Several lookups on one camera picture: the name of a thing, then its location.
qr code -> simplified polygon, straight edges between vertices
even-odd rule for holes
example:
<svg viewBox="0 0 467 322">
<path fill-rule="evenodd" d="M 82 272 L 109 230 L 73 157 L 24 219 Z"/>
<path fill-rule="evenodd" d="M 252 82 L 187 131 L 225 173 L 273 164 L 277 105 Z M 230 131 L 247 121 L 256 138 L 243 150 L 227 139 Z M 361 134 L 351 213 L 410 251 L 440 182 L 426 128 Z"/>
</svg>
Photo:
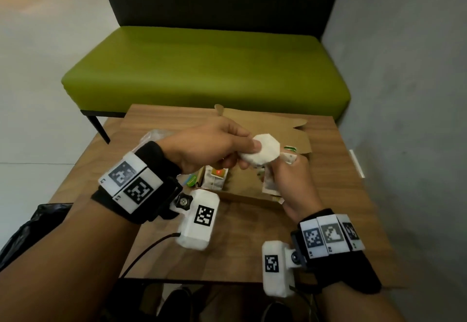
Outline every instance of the qr code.
<svg viewBox="0 0 467 322">
<path fill-rule="evenodd" d="M 323 231 L 326 243 L 344 241 L 344 235 L 342 234 L 339 224 L 322 225 L 321 231 Z"/>
<path fill-rule="evenodd" d="M 210 226 L 213 219 L 214 209 L 212 207 L 198 206 L 195 216 L 195 224 Z"/>
<path fill-rule="evenodd" d="M 154 189 L 142 178 L 137 178 L 123 191 L 136 204 L 140 204 L 146 199 Z"/>
<path fill-rule="evenodd" d="M 323 237 L 321 237 L 321 232 L 319 232 L 319 228 L 309 229 L 303 231 L 303 235 L 305 236 L 305 243 L 308 248 L 323 246 Z"/>
<path fill-rule="evenodd" d="M 136 174 L 135 169 L 130 166 L 126 161 L 119 164 L 113 171 L 109 173 L 109 177 L 121 187 L 127 183 Z"/>
<path fill-rule="evenodd" d="M 266 272 L 278 273 L 279 272 L 279 258 L 277 254 L 264 256 L 264 264 Z"/>
<path fill-rule="evenodd" d="M 347 231 L 349 238 L 351 240 L 359 240 L 359 236 L 357 235 L 357 231 L 355 231 L 355 228 L 351 223 L 342 223 L 342 226 L 344 226 L 344 230 Z"/>
</svg>

white floor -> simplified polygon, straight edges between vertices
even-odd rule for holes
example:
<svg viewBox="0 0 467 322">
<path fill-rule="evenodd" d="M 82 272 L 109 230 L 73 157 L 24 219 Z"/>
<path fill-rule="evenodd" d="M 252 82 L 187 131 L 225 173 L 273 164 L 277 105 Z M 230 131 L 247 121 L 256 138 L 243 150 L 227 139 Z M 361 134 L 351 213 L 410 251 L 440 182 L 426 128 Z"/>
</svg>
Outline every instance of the white floor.
<svg viewBox="0 0 467 322">
<path fill-rule="evenodd" d="M 0 0 L 0 248 L 95 135 L 60 79 L 116 28 L 108 0 Z"/>
</svg>

green bench seat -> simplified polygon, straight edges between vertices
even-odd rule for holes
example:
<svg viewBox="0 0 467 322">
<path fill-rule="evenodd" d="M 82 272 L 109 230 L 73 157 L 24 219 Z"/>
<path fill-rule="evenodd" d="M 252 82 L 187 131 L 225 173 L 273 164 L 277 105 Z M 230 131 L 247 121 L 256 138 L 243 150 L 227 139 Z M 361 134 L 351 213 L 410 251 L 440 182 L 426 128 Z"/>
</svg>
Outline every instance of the green bench seat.
<svg viewBox="0 0 467 322">
<path fill-rule="evenodd" d="M 120 27 L 62 79 L 82 111 L 131 104 L 299 113 L 337 119 L 347 86 L 312 36 Z"/>
</svg>

cardboard flap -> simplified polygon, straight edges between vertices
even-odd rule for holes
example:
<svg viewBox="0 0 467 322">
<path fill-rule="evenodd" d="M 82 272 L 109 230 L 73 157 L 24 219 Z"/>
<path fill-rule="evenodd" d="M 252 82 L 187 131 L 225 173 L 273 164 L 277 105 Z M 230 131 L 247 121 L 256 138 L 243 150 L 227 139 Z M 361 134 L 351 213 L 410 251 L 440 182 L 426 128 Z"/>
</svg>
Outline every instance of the cardboard flap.
<svg viewBox="0 0 467 322">
<path fill-rule="evenodd" d="M 312 152 L 308 135 L 304 131 L 295 129 L 305 125 L 306 119 L 224 108 L 220 104 L 216 104 L 214 108 L 220 116 L 230 118 L 242 125 L 243 128 L 251 131 L 253 136 L 268 133 L 280 142 L 281 147 L 294 146 L 299 153 Z"/>
</svg>

shoe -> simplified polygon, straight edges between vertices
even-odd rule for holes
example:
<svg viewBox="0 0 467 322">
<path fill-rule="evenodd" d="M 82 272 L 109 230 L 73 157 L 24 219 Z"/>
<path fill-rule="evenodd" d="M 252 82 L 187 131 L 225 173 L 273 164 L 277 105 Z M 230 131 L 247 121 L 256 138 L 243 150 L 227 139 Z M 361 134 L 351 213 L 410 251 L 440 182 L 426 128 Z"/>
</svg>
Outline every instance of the shoe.
<svg viewBox="0 0 467 322">
<path fill-rule="evenodd" d="M 172 291 L 162 305 L 157 322 L 190 322 L 192 319 L 191 292 L 187 287 Z"/>
<path fill-rule="evenodd" d="M 292 311 L 282 302 L 273 302 L 266 307 L 261 322 L 293 322 Z"/>
</svg>

